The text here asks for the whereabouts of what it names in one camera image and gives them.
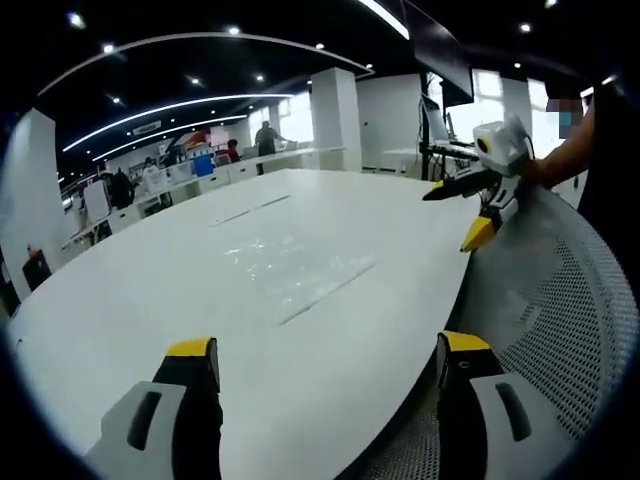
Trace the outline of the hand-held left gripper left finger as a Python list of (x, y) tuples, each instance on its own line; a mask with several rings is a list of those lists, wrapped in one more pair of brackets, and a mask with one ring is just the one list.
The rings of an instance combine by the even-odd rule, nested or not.
[(85, 461), (101, 479), (219, 479), (223, 410), (217, 340), (181, 341), (150, 381), (101, 420)]

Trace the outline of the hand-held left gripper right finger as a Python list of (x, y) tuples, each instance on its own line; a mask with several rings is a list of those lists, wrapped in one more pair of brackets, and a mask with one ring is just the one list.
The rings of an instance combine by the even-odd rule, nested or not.
[(441, 479), (537, 479), (531, 421), (515, 386), (481, 338), (437, 337)]

